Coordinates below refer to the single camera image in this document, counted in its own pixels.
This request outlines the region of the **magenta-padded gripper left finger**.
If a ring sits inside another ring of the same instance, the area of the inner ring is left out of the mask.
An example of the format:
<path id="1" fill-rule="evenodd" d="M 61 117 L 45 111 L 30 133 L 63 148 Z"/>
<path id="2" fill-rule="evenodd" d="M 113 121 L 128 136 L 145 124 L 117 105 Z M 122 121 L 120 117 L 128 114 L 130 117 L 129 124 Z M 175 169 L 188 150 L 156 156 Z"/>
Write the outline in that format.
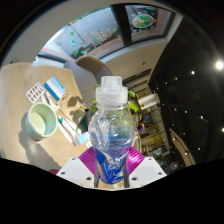
<path id="1" fill-rule="evenodd" d="M 79 157 L 71 157 L 58 171 L 57 176 L 85 188 L 94 188 L 97 183 L 97 159 L 90 147 Z"/>

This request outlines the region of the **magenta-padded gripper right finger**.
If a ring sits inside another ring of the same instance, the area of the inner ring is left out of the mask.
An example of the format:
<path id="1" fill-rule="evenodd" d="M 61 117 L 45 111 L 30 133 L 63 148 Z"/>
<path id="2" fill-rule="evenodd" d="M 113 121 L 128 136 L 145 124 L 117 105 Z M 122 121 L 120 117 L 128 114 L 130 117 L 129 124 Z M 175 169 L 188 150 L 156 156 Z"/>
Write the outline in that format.
<path id="1" fill-rule="evenodd" d="M 140 188 L 166 177 L 166 173 L 153 157 L 145 157 L 131 147 L 125 164 L 125 187 Z"/>

